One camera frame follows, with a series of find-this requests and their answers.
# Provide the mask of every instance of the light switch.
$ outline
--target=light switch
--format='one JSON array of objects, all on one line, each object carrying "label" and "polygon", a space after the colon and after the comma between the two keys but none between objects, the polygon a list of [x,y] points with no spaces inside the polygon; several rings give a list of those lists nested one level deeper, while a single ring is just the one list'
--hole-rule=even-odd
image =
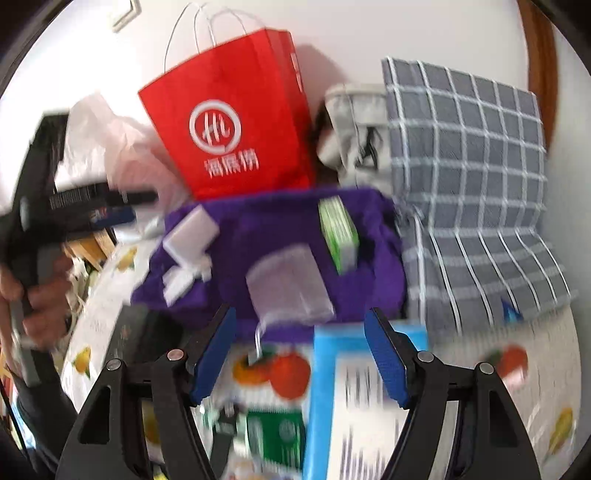
[{"label": "light switch", "polygon": [[114,32],[118,32],[141,13],[139,0],[113,0],[109,15]]}]

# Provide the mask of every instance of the white charger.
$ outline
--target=white charger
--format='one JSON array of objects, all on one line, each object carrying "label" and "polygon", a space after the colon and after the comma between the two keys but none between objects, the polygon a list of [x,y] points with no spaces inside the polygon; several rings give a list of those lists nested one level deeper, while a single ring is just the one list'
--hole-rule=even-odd
[{"label": "white charger", "polygon": [[183,297],[198,277],[211,280],[212,259],[204,252],[218,235],[217,223],[199,205],[164,238],[164,250],[178,265],[162,276],[166,305]]}]

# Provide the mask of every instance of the white checkered pattern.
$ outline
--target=white checkered pattern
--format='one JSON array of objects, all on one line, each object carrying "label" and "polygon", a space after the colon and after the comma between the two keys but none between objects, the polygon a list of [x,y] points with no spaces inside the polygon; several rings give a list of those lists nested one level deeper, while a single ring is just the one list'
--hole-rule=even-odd
[{"label": "white checkered pattern", "polygon": [[410,212],[408,316],[462,333],[504,325],[503,302],[524,318],[569,303],[535,230],[547,181],[535,96],[422,62],[382,66],[393,195]]}]

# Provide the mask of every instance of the white logo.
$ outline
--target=white logo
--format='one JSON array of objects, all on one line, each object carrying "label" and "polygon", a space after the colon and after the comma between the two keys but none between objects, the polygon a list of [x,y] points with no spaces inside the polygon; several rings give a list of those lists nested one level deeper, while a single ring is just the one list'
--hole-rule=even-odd
[{"label": "white logo", "polygon": [[235,110],[221,100],[207,100],[195,107],[189,120],[189,132],[204,152],[223,155],[236,148],[242,125]]}]

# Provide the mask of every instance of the purple cloth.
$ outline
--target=purple cloth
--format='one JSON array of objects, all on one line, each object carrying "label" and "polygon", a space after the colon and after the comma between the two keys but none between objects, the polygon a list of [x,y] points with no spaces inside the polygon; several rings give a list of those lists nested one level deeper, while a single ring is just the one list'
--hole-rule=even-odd
[{"label": "purple cloth", "polygon": [[[357,269],[339,276],[320,229],[318,202],[339,195],[357,228],[360,246]],[[166,218],[171,231],[198,203]],[[153,310],[166,310],[189,328],[204,326],[222,303],[236,308],[238,338],[254,338],[258,319],[252,307],[246,273],[262,257],[292,244],[310,246],[335,307],[334,322],[361,322],[371,307],[387,315],[399,313],[405,298],[401,240],[393,230],[394,204],[373,189],[321,189],[276,192],[202,203],[220,227],[207,253],[212,258],[212,279],[195,282],[191,290],[167,307],[162,275],[175,265],[160,245],[150,259],[150,271],[132,296]],[[311,328],[272,329],[265,339],[305,341]]]}]

